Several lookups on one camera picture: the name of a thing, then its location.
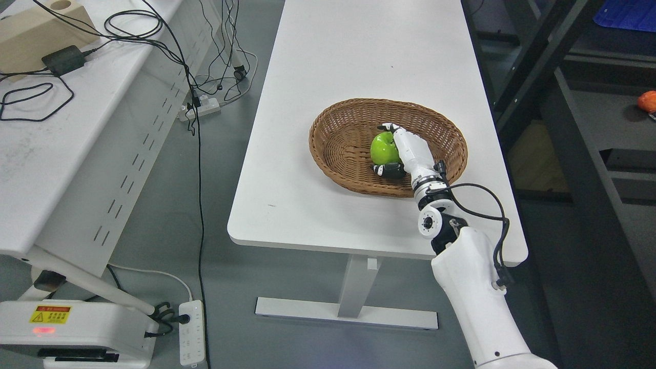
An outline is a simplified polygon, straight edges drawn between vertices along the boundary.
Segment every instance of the green apple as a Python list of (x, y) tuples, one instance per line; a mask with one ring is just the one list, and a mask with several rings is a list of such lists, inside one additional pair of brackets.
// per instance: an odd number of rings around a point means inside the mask
[(394, 144), (392, 132), (383, 132), (374, 137), (369, 153), (371, 154), (371, 161), (377, 165), (401, 162), (399, 149)]

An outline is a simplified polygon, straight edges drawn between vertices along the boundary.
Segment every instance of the warning label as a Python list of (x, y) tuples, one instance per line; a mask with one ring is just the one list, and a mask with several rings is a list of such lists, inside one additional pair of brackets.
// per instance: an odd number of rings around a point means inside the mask
[(37, 306), (30, 323), (65, 324), (71, 313), (70, 306)]

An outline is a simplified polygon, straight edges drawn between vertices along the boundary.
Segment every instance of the red light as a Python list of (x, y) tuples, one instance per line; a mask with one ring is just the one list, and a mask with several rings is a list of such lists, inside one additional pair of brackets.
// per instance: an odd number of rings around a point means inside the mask
[(36, 334), (51, 334), (56, 330), (55, 327), (36, 327), (32, 331)]

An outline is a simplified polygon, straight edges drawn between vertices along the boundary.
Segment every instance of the white power strip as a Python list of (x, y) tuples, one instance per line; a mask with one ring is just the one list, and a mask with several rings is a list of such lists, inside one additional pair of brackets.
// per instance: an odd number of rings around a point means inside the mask
[(205, 325), (203, 324), (203, 302), (193, 300), (181, 303), (178, 314), (189, 315), (189, 323), (179, 324), (180, 365), (195, 368), (205, 360)]
[[(199, 97), (199, 100), (201, 106), (199, 106), (196, 109), (198, 110), (199, 117), (210, 113), (221, 111), (221, 105), (219, 105), (218, 100), (215, 97), (207, 98), (207, 95), (201, 95)], [(187, 110), (187, 107), (185, 105), (182, 105), (180, 107), (180, 111), (178, 112), (178, 119), (180, 121), (193, 120), (194, 118), (196, 118), (196, 113), (194, 112), (194, 109)]]

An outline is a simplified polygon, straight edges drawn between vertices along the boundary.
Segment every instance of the robotic arm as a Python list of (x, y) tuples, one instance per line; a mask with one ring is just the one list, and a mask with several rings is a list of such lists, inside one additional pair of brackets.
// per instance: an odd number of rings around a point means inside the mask
[(374, 165), (383, 177), (411, 176), (419, 207), (419, 232), (437, 256), (433, 275), (446, 293), (477, 369), (556, 369), (531, 353), (506, 304), (497, 251), (481, 231), (453, 215), (460, 206), (450, 193), (443, 161), (435, 164), (421, 137), (394, 123), (379, 128), (394, 134), (401, 163)]

